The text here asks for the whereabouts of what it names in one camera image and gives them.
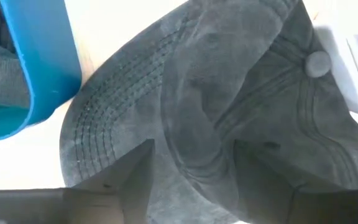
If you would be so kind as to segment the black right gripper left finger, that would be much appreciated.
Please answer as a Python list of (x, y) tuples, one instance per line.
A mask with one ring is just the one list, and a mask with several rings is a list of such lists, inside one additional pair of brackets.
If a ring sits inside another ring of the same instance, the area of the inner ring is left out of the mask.
[(0, 190), (0, 223), (143, 224), (154, 177), (155, 142), (69, 188)]

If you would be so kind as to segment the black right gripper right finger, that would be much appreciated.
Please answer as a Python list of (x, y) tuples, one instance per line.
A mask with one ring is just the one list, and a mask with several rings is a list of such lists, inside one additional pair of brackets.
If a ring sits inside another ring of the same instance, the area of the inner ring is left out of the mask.
[(279, 145), (234, 141), (239, 218), (250, 223), (358, 223), (358, 189), (345, 189), (274, 155)]

